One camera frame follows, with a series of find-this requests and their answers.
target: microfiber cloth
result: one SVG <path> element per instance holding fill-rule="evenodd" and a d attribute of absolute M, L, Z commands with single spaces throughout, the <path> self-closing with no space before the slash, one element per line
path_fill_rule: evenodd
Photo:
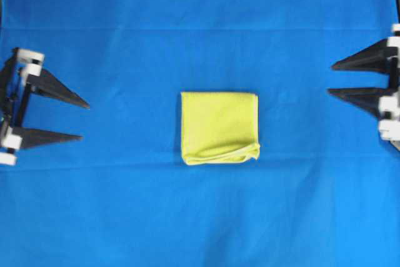
<path fill-rule="evenodd" d="M 258 97 L 251 93 L 182 95 L 182 158 L 188 165 L 258 159 Z"/>

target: yellow cloth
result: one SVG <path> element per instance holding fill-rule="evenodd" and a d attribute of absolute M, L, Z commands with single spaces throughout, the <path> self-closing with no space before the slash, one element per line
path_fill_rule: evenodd
<path fill-rule="evenodd" d="M 250 93 L 182 95 L 182 158 L 188 165 L 258 159 L 258 97 Z"/>

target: table surface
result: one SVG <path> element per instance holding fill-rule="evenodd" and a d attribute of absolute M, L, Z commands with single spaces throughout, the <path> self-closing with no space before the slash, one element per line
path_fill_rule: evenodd
<path fill-rule="evenodd" d="M 0 57 L 89 111 L 32 97 L 26 127 L 82 134 L 0 167 L 0 266 L 399 266 L 400 154 L 327 88 L 388 37 L 395 0 L 2 0 Z M 259 96 L 258 161 L 186 166 L 181 91 Z"/>

